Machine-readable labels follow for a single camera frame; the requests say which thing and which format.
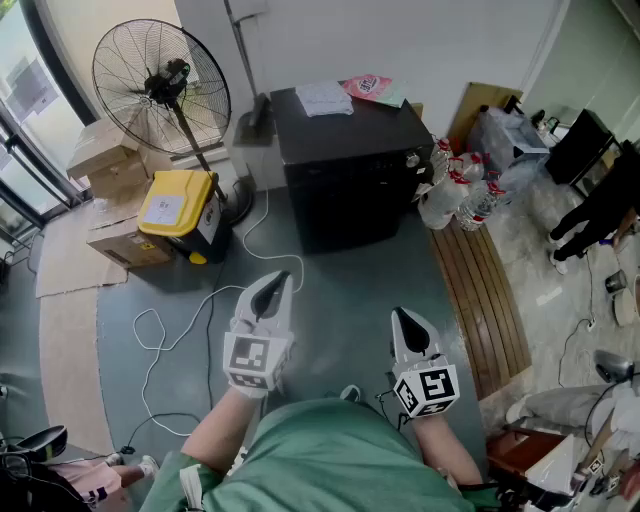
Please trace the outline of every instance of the green shirt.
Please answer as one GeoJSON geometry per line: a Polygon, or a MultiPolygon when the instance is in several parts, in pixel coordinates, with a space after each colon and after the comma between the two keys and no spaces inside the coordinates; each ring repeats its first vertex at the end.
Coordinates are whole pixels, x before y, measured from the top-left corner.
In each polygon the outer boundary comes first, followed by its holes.
{"type": "MultiPolygon", "coordinates": [[[[179,473],[194,464],[167,455],[141,512],[183,512],[179,473]]],[[[274,411],[232,476],[223,480],[204,465],[199,476],[207,512],[474,510],[389,422],[338,399],[274,411]]]]}

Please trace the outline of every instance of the fan pole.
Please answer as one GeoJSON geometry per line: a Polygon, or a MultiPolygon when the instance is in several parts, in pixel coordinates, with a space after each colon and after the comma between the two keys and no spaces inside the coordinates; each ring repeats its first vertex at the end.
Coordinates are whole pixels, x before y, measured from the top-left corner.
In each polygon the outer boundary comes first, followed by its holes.
{"type": "MultiPolygon", "coordinates": [[[[202,154],[202,151],[200,150],[200,146],[198,146],[198,142],[193,136],[191,127],[189,126],[189,123],[185,119],[184,114],[182,113],[182,109],[180,108],[180,105],[176,103],[173,107],[173,112],[178,118],[178,124],[180,125],[180,128],[182,128],[182,131],[184,132],[184,136],[187,138],[187,140],[189,141],[189,144],[191,144],[191,147],[194,149],[194,151],[196,151],[196,158],[198,159],[198,162],[200,162],[200,165],[202,165],[202,168],[207,172],[207,174],[209,174],[209,177],[211,177],[212,171],[211,171],[211,167],[209,167],[209,162],[207,162],[204,155],[202,154]]],[[[216,174],[216,179],[213,180],[213,186],[215,188],[216,194],[218,194],[218,198],[220,199],[220,201],[222,203],[225,203],[227,201],[227,196],[225,195],[225,193],[220,188],[220,185],[218,184],[217,174],[216,174]]]]}

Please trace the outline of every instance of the wooden pallet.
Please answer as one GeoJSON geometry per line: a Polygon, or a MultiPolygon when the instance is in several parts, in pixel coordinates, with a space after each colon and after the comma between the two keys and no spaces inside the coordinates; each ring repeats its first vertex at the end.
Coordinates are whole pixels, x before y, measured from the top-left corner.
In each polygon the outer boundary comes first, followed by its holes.
{"type": "Polygon", "coordinates": [[[464,231],[454,218],[445,229],[428,231],[482,399],[531,366],[518,307],[485,226],[464,231]]]}

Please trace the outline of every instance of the door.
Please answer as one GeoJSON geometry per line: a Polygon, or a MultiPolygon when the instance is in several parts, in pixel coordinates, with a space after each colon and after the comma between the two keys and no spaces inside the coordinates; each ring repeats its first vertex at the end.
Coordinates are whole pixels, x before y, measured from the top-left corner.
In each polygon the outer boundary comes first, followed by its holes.
{"type": "Polygon", "coordinates": [[[0,235],[20,236],[80,202],[67,163],[84,127],[34,43],[20,2],[0,3],[0,235]]]}

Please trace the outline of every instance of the yellow bin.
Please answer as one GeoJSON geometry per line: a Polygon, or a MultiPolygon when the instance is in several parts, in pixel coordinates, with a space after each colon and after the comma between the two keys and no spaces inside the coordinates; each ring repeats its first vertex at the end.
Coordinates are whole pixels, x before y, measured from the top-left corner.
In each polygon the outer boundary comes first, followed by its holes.
{"type": "Polygon", "coordinates": [[[231,227],[213,194],[212,174],[157,171],[138,214],[140,231],[169,238],[193,263],[221,262],[231,227]]]}

